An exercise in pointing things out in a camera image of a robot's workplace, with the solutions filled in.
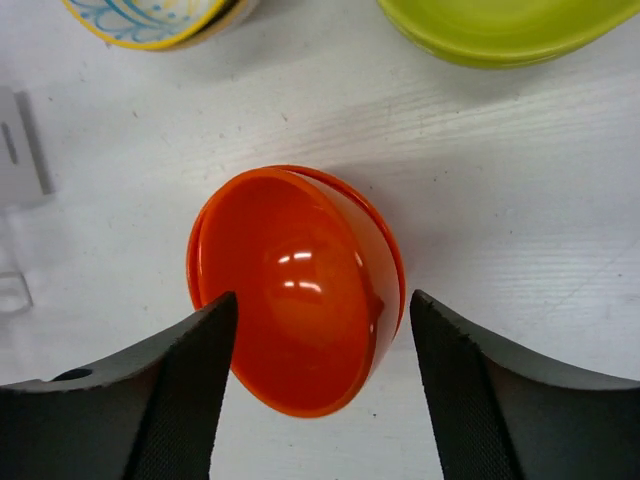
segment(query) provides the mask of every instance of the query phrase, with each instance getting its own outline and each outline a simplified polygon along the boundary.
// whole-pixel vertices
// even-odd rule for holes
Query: lime green plate
[[[640,0],[378,0],[393,24],[453,63],[510,68],[557,58],[640,12]]]

